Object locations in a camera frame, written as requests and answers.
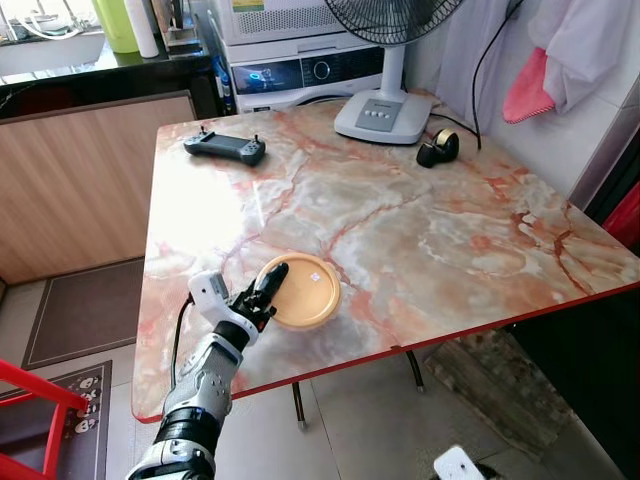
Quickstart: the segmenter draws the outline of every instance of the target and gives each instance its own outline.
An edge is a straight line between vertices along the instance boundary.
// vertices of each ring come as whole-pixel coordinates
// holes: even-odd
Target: bottle
[[[92,0],[104,34],[116,53],[138,51],[136,37],[129,22],[124,0]]]
[[[142,5],[142,0],[124,0],[124,6],[129,14],[129,21],[140,49],[140,56],[144,58],[156,57],[159,53],[158,46],[155,38],[153,38],[151,25],[149,25],[149,19],[147,18],[147,12],[144,10],[144,5]]]

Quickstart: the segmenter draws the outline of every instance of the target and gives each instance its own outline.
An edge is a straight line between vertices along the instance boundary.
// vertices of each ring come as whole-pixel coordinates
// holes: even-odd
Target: robotic arm
[[[232,302],[218,273],[203,272],[189,281],[189,301],[214,331],[202,339],[180,370],[165,399],[153,445],[129,472],[128,480],[214,478],[218,437],[231,411],[231,380],[242,363],[242,350],[256,342],[275,314],[271,300],[288,272],[289,266],[281,263],[257,287],[254,280]]]

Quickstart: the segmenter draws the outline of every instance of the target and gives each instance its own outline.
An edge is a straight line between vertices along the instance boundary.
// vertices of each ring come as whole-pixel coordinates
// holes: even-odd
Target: white bottle
[[[159,53],[158,47],[153,38],[151,25],[149,25],[149,19],[144,10],[144,5],[142,5],[142,0],[124,0],[124,6],[129,14],[129,21],[138,43],[140,55],[144,58],[157,56]]]

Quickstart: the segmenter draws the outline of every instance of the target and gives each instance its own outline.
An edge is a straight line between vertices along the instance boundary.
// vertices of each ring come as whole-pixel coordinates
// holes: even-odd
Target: yellow lid
[[[277,309],[274,320],[297,329],[329,320],[340,305],[340,281],[333,267],[313,255],[289,253],[265,265],[256,283],[281,262],[289,265],[289,273],[272,301]]]

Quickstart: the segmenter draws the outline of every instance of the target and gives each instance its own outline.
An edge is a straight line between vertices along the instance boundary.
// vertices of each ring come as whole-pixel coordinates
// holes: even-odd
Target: wooden cabinet
[[[181,94],[0,125],[0,277],[144,255],[156,132],[194,119]]]

